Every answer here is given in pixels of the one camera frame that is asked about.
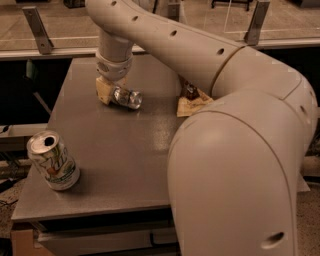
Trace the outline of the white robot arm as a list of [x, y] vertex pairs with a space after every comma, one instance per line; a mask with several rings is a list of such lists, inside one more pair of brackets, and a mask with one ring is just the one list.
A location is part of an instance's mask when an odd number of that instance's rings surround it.
[[297, 181], [317, 100], [296, 70], [154, 15], [133, 0], [86, 0], [100, 39], [127, 39], [213, 96], [178, 128], [168, 190], [182, 256], [298, 256]]

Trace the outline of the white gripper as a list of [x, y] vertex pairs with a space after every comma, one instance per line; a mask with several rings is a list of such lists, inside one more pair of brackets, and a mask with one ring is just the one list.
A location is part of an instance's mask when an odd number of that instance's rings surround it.
[[121, 62], [105, 59], [99, 51], [96, 52], [97, 71], [100, 77], [96, 79], [96, 92], [98, 99], [109, 105], [112, 102], [116, 84], [112, 81], [118, 81], [124, 78], [131, 69], [133, 56]]

